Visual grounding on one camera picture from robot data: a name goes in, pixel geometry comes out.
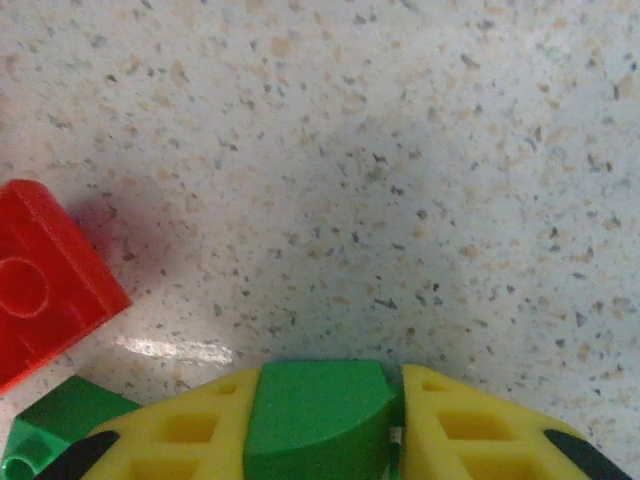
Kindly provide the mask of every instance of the yellow plastic piece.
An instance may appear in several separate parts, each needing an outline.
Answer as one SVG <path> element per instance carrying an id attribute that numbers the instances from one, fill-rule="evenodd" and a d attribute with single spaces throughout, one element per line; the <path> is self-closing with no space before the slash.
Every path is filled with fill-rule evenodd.
<path id="1" fill-rule="evenodd" d="M 403 377 L 402 480 L 589 480 L 544 436 L 583 438 L 565 423 L 426 367 Z"/>
<path id="2" fill-rule="evenodd" d="M 83 480 L 242 480 L 260 371 L 243 370 L 100 425 L 120 439 Z"/>

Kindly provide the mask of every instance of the plastic toy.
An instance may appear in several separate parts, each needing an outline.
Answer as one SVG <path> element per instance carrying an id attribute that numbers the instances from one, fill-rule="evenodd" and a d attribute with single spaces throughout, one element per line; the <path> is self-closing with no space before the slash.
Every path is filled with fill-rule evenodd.
<path id="1" fill-rule="evenodd" d="M 4 478 L 33 478 L 98 425 L 137 408 L 87 380 L 69 378 L 13 421 L 2 458 Z"/>
<path id="2" fill-rule="evenodd" d="M 404 403 L 393 479 L 631 480 L 566 424 L 428 368 L 404 367 Z M 377 480 L 394 404 L 375 362 L 267 364 L 101 425 L 36 480 Z"/>
<path id="3" fill-rule="evenodd" d="M 43 185 L 0 188 L 0 394 L 130 304 Z"/>

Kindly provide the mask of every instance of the red toy block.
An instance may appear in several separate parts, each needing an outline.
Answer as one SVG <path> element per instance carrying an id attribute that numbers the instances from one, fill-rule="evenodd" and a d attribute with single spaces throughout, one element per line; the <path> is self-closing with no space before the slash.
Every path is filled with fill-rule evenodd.
<path id="1" fill-rule="evenodd" d="M 131 300 L 47 188 L 0 188 L 0 394 Z"/>

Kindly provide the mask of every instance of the granite countertop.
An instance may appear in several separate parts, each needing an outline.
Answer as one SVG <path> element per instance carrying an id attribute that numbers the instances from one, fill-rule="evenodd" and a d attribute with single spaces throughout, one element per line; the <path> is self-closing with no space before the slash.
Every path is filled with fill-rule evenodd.
<path id="1" fill-rule="evenodd" d="M 5 0 L 0 32 L 0 180 L 135 302 L 0 399 L 0 443 L 75 372 L 149 403 L 374 358 L 640 475 L 637 2 Z"/>

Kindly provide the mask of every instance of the green toy block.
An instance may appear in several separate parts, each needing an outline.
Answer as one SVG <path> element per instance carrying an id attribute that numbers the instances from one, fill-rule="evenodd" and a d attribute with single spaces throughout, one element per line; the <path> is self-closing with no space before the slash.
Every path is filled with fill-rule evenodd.
<path id="1" fill-rule="evenodd" d="M 2 457 L 4 480 L 31 480 L 69 445 L 140 405 L 71 377 L 18 415 Z"/>
<path id="2" fill-rule="evenodd" d="M 266 364 L 245 480 L 374 480 L 389 462 L 393 393 L 375 361 Z"/>

